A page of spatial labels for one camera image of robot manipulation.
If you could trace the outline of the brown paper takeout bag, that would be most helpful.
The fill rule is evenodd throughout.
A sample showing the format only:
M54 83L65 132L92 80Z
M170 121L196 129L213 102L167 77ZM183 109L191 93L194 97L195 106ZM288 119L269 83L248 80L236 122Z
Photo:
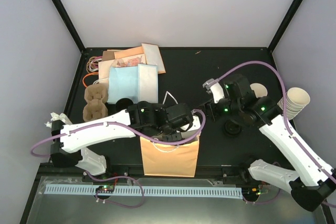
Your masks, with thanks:
M165 145L140 138L145 176L194 177L200 135L183 145Z

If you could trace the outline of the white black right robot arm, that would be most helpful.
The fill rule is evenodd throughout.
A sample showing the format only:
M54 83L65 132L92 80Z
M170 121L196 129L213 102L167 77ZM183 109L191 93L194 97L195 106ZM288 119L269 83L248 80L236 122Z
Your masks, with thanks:
M283 110L270 97L258 97L248 79L234 74L203 83L213 98L204 103L214 120L228 116L239 125L254 126L290 162L293 169L269 164L262 159L240 168L239 179L250 184L264 181L288 192L303 209L315 211L335 191L335 169L318 156L290 126Z

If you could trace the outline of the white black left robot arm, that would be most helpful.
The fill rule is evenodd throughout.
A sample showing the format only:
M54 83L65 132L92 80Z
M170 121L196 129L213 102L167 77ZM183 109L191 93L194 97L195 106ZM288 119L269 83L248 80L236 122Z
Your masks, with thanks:
M103 155L88 147L119 138L133 138L135 131L161 142L179 142L200 128L200 120L184 103L166 106L141 101L120 112L80 124L65 124L61 137L51 145L50 157L58 168L78 167L100 181L108 181L113 169Z

